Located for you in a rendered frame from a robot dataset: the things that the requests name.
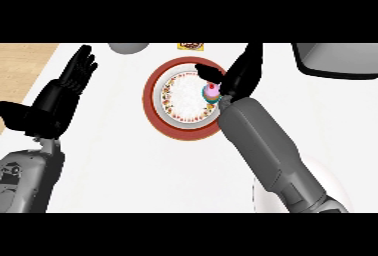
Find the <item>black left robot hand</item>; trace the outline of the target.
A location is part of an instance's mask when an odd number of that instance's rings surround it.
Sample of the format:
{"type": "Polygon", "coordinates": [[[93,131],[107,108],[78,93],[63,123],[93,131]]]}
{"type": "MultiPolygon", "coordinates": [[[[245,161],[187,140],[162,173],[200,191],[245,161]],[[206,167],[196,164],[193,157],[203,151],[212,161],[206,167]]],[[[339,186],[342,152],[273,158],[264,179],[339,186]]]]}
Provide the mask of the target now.
{"type": "Polygon", "coordinates": [[[97,68],[91,47],[82,45],[63,72],[44,86],[31,106],[0,101],[4,126],[29,137],[57,139],[73,117],[79,96],[97,68]]]}

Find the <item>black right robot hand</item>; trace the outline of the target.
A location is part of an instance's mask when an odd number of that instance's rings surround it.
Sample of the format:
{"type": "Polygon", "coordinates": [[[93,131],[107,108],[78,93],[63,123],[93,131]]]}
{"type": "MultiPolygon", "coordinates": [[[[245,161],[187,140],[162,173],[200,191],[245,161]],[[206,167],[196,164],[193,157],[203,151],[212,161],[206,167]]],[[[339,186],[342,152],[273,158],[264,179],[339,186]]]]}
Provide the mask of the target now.
{"type": "Polygon", "coordinates": [[[220,94],[231,97],[230,101],[248,97],[261,79],[262,44],[249,43],[226,73],[211,66],[196,64],[199,77],[220,85],[220,94]]]}

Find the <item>pink cupcake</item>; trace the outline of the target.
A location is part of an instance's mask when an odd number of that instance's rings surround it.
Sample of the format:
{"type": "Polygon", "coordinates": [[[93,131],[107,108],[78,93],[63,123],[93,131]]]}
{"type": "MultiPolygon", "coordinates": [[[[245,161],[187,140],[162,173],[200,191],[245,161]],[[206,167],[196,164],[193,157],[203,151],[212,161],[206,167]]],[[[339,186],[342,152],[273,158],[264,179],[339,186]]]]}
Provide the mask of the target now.
{"type": "Polygon", "coordinates": [[[206,102],[214,103],[220,99],[220,85],[208,83],[202,88],[202,97],[206,102]]]}

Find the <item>white patterned plate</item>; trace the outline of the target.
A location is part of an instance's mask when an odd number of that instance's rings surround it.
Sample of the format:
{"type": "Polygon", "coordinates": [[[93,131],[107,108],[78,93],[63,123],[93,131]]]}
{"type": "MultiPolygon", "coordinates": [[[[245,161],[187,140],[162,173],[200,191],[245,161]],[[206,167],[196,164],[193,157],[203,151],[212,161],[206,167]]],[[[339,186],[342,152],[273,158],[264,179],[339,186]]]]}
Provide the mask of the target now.
{"type": "Polygon", "coordinates": [[[205,85],[193,63],[169,67],[155,82],[153,108],[164,123],[174,128],[199,129],[218,117],[217,105],[209,104],[202,97],[205,85]]]}

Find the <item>yellow box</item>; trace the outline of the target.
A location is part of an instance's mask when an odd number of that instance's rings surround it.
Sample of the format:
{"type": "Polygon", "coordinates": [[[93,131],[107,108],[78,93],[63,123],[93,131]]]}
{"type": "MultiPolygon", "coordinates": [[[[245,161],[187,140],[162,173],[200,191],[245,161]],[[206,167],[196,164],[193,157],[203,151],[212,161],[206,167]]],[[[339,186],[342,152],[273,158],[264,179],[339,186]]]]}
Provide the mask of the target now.
{"type": "Polygon", "coordinates": [[[178,50],[203,51],[203,43],[177,43],[178,50]]]}

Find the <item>grey appliance with dark rim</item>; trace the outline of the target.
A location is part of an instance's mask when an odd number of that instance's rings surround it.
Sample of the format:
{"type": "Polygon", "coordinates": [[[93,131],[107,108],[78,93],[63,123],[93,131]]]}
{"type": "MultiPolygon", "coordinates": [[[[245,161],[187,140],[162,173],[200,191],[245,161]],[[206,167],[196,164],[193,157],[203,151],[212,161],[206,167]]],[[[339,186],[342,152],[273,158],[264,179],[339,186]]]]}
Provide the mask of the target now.
{"type": "Polygon", "coordinates": [[[292,43],[298,70],[310,76],[378,78],[378,43],[292,43]]]}

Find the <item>red round placemat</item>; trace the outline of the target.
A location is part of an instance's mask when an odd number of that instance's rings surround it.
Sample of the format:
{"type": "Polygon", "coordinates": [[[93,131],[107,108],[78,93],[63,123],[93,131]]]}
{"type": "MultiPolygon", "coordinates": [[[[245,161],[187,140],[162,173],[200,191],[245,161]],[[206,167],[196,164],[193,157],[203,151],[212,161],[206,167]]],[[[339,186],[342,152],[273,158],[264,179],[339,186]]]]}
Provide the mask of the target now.
{"type": "Polygon", "coordinates": [[[220,128],[217,125],[217,121],[211,121],[205,126],[196,129],[181,129],[169,125],[161,118],[156,112],[156,107],[153,105],[155,101],[152,99],[153,89],[156,87],[156,81],[162,77],[164,73],[169,68],[177,67],[180,64],[203,64],[220,70],[221,73],[226,73],[221,66],[214,63],[211,60],[200,57],[180,57],[168,62],[165,62],[156,70],[152,72],[143,89],[143,110],[146,118],[153,126],[153,128],[169,138],[181,140],[181,141],[193,141],[205,139],[212,136],[220,128]]]}

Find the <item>grey round object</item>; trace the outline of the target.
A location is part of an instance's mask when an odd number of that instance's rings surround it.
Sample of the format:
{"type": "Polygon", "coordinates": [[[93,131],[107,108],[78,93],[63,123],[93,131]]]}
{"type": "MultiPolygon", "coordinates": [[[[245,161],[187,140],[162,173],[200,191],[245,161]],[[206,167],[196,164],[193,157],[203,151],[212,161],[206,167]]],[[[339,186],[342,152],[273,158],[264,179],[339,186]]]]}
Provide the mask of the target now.
{"type": "Polygon", "coordinates": [[[127,55],[140,52],[147,47],[147,43],[109,43],[109,47],[113,52],[127,55]]]}

